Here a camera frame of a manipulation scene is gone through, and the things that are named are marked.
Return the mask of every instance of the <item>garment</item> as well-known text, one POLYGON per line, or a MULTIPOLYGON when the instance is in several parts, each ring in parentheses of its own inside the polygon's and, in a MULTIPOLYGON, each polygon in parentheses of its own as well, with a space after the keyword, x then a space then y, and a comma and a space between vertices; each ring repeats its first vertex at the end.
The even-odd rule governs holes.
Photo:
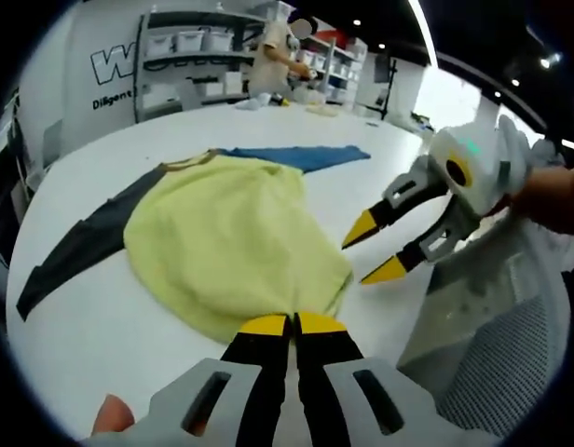
POLYGON ((266 314, 333 316, 351 266, 308 213, 301 174, 227 156, 168 173, 126 225, 134 274, 219 342, 266 314))
MULTIPOLYGON (((317 159, 316 169, 329 168, 338 161, 334 149, 326 148, 327 157, 317 159)), ((281 149, 272 149, 280 157, 281 149)), ((214 151, 196 160, 206 163, 216 156, 214 151)), ((18 312, 26 320, 31 311, 63 283, 125 248, 123 232, 130 216, 144 196, 169 172, 182 164, 160 165, 96 209, 87 219, 79 221, 61 239, 47 259, 33 269, 17 303, 18 312)))
POLYGON ((265 29, 265 33, 258 45, 250 71, 250 96, 260 93, 284 93, 287 89, 287 74, 289 68, 279 61, 272 61, 265 54, 265 47, 276 48, 288 55, 289 37, 292 37, 289 25, 284 21, 272 21, 265 29))
POLYGON ((282 165, 291 166, 307 172, 325 169, 327 166, 342 165, 350 161, 370 158, 369 154, 362 152, 358 146, 343 147, 283 147, 281 149, 240 149, 231 151, 220 149, 226 156, 243 158, 258 158, 260 160, 274 161, 282 165))

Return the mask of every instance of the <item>finger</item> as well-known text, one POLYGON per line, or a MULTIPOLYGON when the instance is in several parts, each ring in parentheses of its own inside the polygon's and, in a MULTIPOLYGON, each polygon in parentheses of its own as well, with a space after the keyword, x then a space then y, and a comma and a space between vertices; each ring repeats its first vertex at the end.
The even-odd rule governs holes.
POLYGON ((108 394, 97 413, 92 434, 123 431, 135 423, 130 407, 112 394, 108 394))

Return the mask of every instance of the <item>dark gray cloth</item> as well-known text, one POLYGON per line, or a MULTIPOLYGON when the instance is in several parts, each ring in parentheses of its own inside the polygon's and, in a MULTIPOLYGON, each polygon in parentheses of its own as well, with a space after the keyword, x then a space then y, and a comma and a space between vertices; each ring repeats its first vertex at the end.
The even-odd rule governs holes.
POLYGON ((123 231, 131 214, 165 173, 162 166, 151 170, 67 232, 26 281, 17 304, 24 321, 61 284, 124 249, 123 231))

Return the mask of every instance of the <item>blue cloth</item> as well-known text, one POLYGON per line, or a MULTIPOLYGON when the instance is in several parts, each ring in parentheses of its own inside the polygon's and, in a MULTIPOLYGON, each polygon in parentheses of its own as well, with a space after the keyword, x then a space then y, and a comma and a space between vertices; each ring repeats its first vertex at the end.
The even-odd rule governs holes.
POLYGON ((276 149, 240 149, 231 151, 219 150, 224 156, 240 158, 259 158, 282 165, 291 166, 307 172, 314 172, 342 165, 350 161, 370 158, 369 154, 362 152, 358 146, 313 146, 313 147, 281 147, 276 149))

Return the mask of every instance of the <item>person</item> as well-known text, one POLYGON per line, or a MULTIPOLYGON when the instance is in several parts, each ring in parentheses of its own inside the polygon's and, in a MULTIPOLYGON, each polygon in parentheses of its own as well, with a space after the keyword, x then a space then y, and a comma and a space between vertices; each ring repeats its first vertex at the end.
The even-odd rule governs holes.
POLYGON ((574 235, 574 168, 534 169, 523 189, 504 197, 490 215, 507 206, 556 233, 574 235))
POLYGON ((110 431, 124 431, 135 424, 134 415, 126 402, 119 397, 108 394, 97 413, 92 435, 110 431))
POLYGON ((260 93, 285 93, 290 71, 303 78, 311 72, 303 62, 290 59, 290 53, 299 48, 299 41, 318 31, 318 23, 299 11, 294 11, 287 21, 272 21, 265 29, 256 50, 250 71, 250 96, 260 93))

